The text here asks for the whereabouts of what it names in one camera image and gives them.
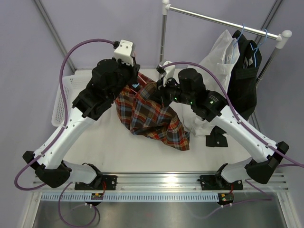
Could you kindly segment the red plaid shirt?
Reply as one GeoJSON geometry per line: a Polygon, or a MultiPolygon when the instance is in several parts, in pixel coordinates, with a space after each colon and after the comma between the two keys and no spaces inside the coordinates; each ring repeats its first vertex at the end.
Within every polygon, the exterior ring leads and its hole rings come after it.
{"type": "Polygon", "coordinates": [[[133,135],[142,135],[179,151],[188,151],[190,133],[184,129],[171,107],[149,99],[156,90],[156,82],[141,75],[147,84],[138,93],[130,94],[123,89],[114,101],[121,123],[133,135]]]}

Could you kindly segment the pink wire hanger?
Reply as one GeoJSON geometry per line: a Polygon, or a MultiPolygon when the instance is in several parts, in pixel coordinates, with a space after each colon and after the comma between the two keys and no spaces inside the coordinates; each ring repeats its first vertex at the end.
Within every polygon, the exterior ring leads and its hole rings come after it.
{"type": "Polygon", "coordinates": [[[140,83],[138,86],[138,89],[135,89],[135,88],[131,87],[130,85],[126,85],[124,88],[125,91],[127,91],[127,93],[130,93],[130,94],[136,94],[147,84],[147,82],[143,79],[143,76],[141,75],[140,72],[138,73],[138,82],[140,83]]]}

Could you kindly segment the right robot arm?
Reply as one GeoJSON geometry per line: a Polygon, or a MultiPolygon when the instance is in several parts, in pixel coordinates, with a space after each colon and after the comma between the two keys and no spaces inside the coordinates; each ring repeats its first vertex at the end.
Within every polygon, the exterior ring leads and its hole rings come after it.
{"type": "Polygon", "coordinates": [[[169,106],[171,102],[190,105],[197,116],[232,136],[251,155],[249,159],[234,164],[223,164],[213,177],[202,182],[221,189],[245,179],[267,184],[289,150],[288,144],[265,137],[242,116],[232,111],[233,106],[228,104],[224,96],[206,89],[202,75],[195,69],[181,70],[178,81],[169,76],[174,72],[172,66],[168,70],[159,66],[157,71],[162,77],[156,83],[152,100],[163,106],[169,106]]]}

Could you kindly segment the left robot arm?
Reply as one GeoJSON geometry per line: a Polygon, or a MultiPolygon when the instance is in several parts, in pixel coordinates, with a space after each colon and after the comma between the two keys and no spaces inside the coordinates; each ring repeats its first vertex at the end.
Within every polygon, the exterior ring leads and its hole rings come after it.
{"type": "Polygon", "coordinates": [[[137,83],[139,69],[137,63],[128,66],[115,58],[98,62],[85,89],[72,102],[63,126],[39,149],[23,154],[23,159],[45,185],[58,188],[66,182],[79,182],[93,190],[101,186],[103,175],[94,165],[74,164],[63,158],[80,135],[111,108],[120,92],[127,85],[137,83]]]}

